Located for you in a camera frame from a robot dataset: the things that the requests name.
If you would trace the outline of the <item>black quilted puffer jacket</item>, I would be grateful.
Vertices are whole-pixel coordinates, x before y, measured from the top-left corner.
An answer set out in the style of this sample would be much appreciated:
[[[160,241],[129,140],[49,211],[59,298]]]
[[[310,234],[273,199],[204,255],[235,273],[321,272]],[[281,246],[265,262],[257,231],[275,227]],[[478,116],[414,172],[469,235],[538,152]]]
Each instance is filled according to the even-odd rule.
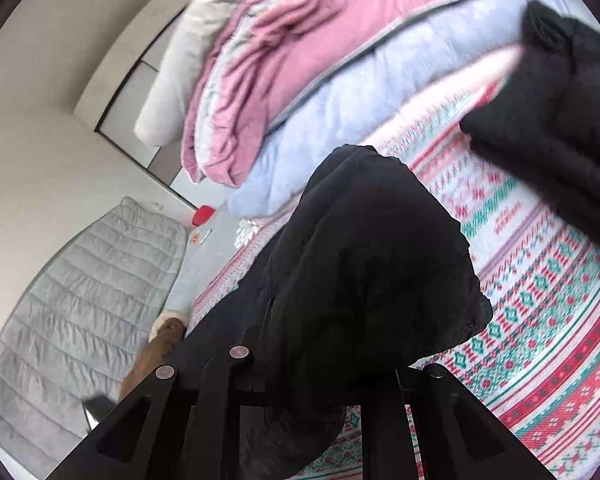
[[[200,370],[257,329],[254,368],[273,402],[245,411],[238,477],[286,479],[330,447],[382,368],[452,349],[492,315],[458,222],[400,160],[343,145],[173,362]]]

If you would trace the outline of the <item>brown suede coat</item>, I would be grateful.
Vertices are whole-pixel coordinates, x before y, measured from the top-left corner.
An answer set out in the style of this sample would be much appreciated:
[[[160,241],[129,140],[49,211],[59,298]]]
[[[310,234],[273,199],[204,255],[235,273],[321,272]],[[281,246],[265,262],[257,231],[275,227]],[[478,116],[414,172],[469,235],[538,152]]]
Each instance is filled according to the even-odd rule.
[[[164,311],[151,327],[148,343],[137,353],[134,364],[122,380],[118,401],[122,401],[153,370],[166,362],[186,332],[188,316],[178,311]]]

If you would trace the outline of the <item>grey quilted headboard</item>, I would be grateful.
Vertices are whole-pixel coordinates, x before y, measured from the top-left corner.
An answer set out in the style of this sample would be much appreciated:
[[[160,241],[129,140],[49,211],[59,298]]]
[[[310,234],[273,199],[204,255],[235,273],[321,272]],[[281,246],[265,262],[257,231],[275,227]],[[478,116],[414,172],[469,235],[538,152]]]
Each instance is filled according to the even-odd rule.
[[[34,478],[86,436],[84,399],[118,396],[188,234],[125,197],[56,252],[19,298],[0,333],[0,448]]]

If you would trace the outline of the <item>red green patterned knit blanket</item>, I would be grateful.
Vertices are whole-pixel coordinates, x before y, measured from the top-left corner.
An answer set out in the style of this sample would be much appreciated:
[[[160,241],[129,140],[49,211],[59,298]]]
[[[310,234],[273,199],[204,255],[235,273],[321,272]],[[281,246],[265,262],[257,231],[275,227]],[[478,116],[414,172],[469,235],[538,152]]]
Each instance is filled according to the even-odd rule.
[[[480,158],[460,118],[502,90],[521,47],[489,53],[404,103],[365,137],[460,222],[493,316],[437,354],[559,479],[600,464],[600,246],[532,188]]]

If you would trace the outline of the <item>grey bed sheet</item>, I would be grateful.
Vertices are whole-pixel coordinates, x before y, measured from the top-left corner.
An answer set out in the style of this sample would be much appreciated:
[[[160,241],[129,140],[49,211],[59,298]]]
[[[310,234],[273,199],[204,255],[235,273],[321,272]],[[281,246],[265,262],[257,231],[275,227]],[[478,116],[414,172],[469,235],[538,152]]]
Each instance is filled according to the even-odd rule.
[[[197,323],[235,288],[288,218],[288,214],[281,214],[253,222],[232,216],[226,207],[219,208],[209,221],[189,234],[181,270],[163,310],[181,312]],[[212,232],[199,245],[199,234],[205,230]]]

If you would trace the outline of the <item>red small box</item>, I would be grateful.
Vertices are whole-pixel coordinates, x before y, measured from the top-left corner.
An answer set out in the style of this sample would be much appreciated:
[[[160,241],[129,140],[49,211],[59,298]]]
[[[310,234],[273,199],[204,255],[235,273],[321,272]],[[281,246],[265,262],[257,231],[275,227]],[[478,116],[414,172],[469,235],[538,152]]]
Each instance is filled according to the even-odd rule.
[[[192,226],[198,228],[209,221],[215,213],[215,209],[208,205],[202,205],[196,209],[192,217]]]

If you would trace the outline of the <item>light blue fluffy blanket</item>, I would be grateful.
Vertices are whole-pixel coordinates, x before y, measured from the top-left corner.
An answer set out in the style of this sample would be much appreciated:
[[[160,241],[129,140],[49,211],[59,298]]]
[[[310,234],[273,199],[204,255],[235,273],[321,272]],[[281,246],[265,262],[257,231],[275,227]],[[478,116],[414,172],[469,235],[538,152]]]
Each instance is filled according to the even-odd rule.
[[[357,144],[417,92],[521,37],[532,0],[465,0],[427,13],[348,63],[269,133],[247,179],[226,193],[238,218],[272,216],[334,148]],[[582,0],[539,0],[600,28]]]

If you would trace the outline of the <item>black folded garment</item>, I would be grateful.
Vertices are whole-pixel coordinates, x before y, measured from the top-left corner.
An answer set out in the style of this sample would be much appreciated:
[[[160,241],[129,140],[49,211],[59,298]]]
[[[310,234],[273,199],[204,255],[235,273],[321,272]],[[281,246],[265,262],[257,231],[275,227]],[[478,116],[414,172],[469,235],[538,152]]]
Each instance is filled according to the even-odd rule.
[[[522,42],[502,91],[460,128],[474,152],[536,188],[600,244],[600,32],[533,1]]]

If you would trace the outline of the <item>pink fleece blanket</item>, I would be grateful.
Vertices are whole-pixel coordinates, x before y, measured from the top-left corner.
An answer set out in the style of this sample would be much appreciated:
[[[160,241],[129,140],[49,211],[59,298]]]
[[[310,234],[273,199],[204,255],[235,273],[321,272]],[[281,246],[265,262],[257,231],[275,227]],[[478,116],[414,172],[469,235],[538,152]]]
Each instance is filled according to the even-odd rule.
[[[464,0],[242,0],[214,40],[185,118],[190,180],[237,188],[263,139],[319,82],[390,32]]]

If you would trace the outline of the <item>beige pillow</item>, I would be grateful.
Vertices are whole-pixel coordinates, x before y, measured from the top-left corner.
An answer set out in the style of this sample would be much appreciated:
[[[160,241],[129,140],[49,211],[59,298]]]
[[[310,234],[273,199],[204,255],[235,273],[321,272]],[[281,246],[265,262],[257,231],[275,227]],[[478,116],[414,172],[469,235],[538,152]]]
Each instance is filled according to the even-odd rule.
[[[162,148],[181,140],[186,113],[213,41],[242,0],[192,0],[164,52],[134,127],[138,140]]]

